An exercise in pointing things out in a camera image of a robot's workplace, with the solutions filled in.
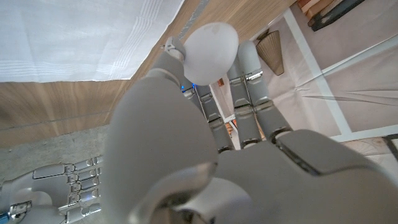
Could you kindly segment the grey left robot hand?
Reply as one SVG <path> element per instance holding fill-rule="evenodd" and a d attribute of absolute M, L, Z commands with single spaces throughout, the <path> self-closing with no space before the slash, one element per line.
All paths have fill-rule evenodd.
<path fill-rule="evenodd" d="M 216 145 L 182 93 L 171 37 L 119 102 L 109 127 L 101 204 L 109 223 L 396 223 L 397 182 L 382 167 L 266 109 L 266 141 Z"/>

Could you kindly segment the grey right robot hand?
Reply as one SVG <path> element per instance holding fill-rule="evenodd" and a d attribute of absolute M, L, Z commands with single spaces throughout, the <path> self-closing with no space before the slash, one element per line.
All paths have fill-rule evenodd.
<path fill-rule="evenodd" d="M 51 164 L 1 184 L 1 223 L 75 223 L 99 212 L 103 156 Z"/>

